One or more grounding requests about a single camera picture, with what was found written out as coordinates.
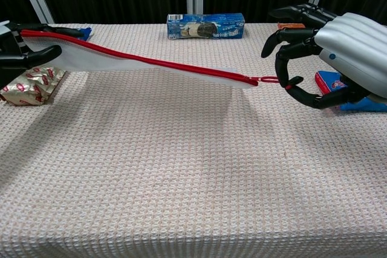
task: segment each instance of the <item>red zipper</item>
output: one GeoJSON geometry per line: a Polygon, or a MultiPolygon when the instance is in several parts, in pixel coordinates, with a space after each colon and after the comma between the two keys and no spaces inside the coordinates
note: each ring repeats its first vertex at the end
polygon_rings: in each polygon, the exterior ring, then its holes
{"type": "Polygon", "coordinates": [[[258,79],[254,77],[247,77],[237,73],[220,71],[218,69],[202,68],[199,66],[185,65],[182,63],[168,62],[166,60],[157,60],[151,59],[148,57],[136,56],[134,54],[126,54],[119,51],[114,51],[109,48],[101,47],[99,45],[92,44],[90,42],[85,42],[84,40],[77,39],[75,37],[66,36],[64,34],[58,33],[49,33],[45,31],[33,31],[33,30],[22,30],[22,37],[52,37],[54,39],[62,39],[73,44],[80,45],[81,47],[89,48],[94,51],[98,51],[104,54],[108,54],[114,57],[121,57],[123,59],[138,60],[144,63],[150,63],[157,66],[163,66],[166,68],[179,69],[181,71],[187,71],[191,73],[204,74],[214,77],[220,77],[225,79],[230,79],[234,81],[248,83],[252,86],[258,86],[258,79]]]}

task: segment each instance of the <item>textured tablecloth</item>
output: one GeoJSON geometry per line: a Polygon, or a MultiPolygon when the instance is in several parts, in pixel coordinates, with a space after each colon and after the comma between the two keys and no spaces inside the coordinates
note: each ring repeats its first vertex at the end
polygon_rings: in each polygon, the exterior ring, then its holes
{"type": "MultiPolygon", "coordinates": [[[[275,24],[239,40],[92,25],[91,42],[250,76],[275,24]]],[[[291,75],[319,92],[317,57],[291,75]]],[[[318,111],[277,84],[70,73],[49,104],[0,105],[6,257],[386,257],[387,115],[318,111]]]]}

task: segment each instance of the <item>robotic finger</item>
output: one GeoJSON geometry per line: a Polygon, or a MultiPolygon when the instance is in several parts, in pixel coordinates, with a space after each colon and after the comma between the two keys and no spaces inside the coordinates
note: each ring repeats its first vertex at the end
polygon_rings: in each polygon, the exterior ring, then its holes
{"type": "Polygon", "coordinates": [[[326,10],[313,4],[291,5],[277,8],[269,12],[274,18],[290,18],[296,22],[303,23],[306,27],[321,28],[328,21],[336,18],[333,13],[327,13],[326,10]]]}
{"type": "Polygon", "coordinates": [[[21,27],[9,22],[0,23],[0,88],[7,86],[26,70],[43,65],[62,53],[59,45],[37,52],[30,50],[19,35],[21,27]]]}
{"type": "Polygon", "coordinates": [[[22,30],[37,30],[46,31],[48,33],[60,33],[72,37],[83,37],[83,32],[67,27],[51,27],[48,24],[17,24],[15,22],[9,22],[5,25],[11,31],[20,32],[22,30]]]}

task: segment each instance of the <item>food package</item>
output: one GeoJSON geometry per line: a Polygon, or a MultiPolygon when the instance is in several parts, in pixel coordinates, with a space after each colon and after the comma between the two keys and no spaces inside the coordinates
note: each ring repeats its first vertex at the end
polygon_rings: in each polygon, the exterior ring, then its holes
{"type": "Polygon", "coordinates": [[[242,13],[168,15],[167,34],[168,39],[240,39],[243,37],[244,23],[242,13]]]}
{"type": "MultiPolygon", "coordinates": [[[[346,87],[340,81],[340,74],[338,72],[318,71],[314,79],[324,95],[346,87]]],[[[339,107],[342,111],[387,112],[387,104],[376,103],[368,97],[361,99],[357,103],[345,103],[339,107]]]]}
{"type": "Polygon", "coordinates": [[[65,71],[55,67],[29,69],[0,90],[0,97],[14,105],[42,105],[65,71]]]}

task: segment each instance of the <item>silver robotic arm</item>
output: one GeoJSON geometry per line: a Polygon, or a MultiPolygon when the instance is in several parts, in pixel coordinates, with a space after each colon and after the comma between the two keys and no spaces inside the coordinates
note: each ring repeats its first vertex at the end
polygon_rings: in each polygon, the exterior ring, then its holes
{"type": "Polygon", "coordinates": [[[277,44],[287,41],[276,54],[276,73],[280,84],[300,103],[323,109],[364,97],[387,103],[387,28],[364,16],[345,13],[336,16],[311,4],[289,6],[270,13],[277,18],[291,18],[306,28],[284,28],[271,35],[261,56],[269,56],[277,44]],[[324,96],[310,94],[298,87],[303,81],[289,79],[290,59],[318,55],[341,73],[347,87],[324,96]]]}

